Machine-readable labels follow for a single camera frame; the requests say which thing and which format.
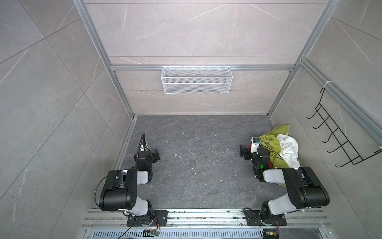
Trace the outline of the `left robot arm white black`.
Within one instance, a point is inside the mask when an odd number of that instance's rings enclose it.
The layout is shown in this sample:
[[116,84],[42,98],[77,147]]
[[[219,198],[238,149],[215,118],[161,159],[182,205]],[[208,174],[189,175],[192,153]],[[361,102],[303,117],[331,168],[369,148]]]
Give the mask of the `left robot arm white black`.
[[154,215],[153,206],[148,200],[138,196],[137,186],[148,184],[152,181],[152,164],[160,160],[158,150],[153,152],[141,149],[134,155],[137,163],[125,170],[111,170],[105,177],[102,191],[97,200],[97,206],[108,212],[122,212],[128,217],[127,225],[135,223],[143,227],[159,227],[157,217]]

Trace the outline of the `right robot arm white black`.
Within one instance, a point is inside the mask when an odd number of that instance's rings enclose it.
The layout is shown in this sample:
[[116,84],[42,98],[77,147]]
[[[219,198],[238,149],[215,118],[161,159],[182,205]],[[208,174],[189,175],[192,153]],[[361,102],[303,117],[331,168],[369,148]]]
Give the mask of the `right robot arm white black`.
[[260,145],[255,152],[252,148],[240,145],[239,155],[252,162],[256,179],[284,185],[286,194],[263,202],[260,210],[244,208],[247,225],[285,226],[286,214],[330,203],[329,194],[310,167],[276,169],[271,164],[270,148]]

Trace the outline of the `olive green cloth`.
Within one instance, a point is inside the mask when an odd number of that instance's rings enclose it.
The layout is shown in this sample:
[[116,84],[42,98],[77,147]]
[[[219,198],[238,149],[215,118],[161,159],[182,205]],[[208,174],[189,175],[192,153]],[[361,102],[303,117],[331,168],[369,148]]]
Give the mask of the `olive green cloth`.
[[289,124],[280,124],[276,126],[271,131],[260,136],[261,146],[267,149],[270,152],[270,169],[281,169],[281,168],[291,168],[288,164],[281,158],[281,146],[277,140],[278,134],[289,135],[290,125]]

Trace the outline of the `white cloth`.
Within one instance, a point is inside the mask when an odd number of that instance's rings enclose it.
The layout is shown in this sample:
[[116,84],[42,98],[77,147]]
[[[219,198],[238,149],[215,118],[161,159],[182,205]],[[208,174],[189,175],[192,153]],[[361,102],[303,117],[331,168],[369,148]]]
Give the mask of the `white cloth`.
[[298,160],[299,147],[297,141],[293,137],[284,134],[278,134],[277,140],[281,146],[281,158],[289,167],[298,169],[300,162]]

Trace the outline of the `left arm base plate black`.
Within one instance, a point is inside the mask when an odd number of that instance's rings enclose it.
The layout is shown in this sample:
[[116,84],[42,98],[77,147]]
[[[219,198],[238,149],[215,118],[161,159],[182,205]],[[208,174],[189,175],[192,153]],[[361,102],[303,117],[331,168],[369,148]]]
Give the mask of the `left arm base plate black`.
[[165,227],[168,221],[167,210],[154,210],[144,216],[133,216],[129,214],[127,220],[128,227]]

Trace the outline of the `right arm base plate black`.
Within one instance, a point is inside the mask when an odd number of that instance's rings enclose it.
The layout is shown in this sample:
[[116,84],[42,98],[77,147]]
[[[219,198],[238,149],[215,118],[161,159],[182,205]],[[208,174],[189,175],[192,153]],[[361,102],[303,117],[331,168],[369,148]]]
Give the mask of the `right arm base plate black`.
[[287,222],[284,215],[273,215],[267,211],[252,210],[250,208],[244,208],[243,213],[245,215],[248,226],[286,226]]

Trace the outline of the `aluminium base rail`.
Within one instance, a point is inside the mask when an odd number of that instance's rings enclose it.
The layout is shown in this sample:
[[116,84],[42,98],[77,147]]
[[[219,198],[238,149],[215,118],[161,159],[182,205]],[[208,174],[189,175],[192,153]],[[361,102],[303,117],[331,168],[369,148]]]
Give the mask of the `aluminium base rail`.
[[167,210],[165,227],[128,227],[118,212],[87,210],[80,226],[83,239],[334,239],[322,209],[285,215],[286,226],[248,226],[243,209]]

